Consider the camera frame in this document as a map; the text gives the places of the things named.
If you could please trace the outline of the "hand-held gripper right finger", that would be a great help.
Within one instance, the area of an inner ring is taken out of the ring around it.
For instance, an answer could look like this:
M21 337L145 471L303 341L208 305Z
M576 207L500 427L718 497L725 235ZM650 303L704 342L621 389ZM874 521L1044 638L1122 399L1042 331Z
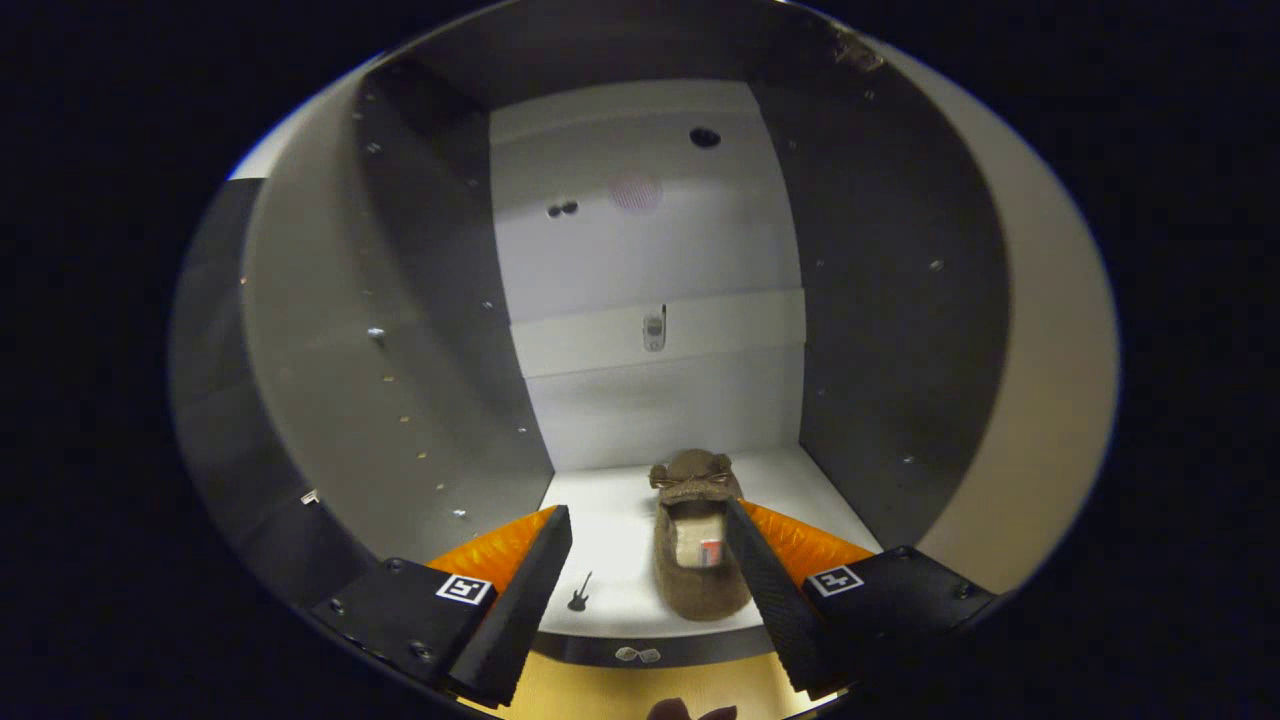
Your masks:
M795 691L819 698L924 667L997 593L909 544L870 552L736 498L726 539Z

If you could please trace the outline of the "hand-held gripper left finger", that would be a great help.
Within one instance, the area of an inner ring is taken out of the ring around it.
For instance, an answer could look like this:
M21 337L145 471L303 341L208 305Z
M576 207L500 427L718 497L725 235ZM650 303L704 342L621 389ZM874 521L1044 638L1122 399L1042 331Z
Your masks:
M385 559L312 620L417 688L508 706L572 543L570 509L552 505L430 562Z

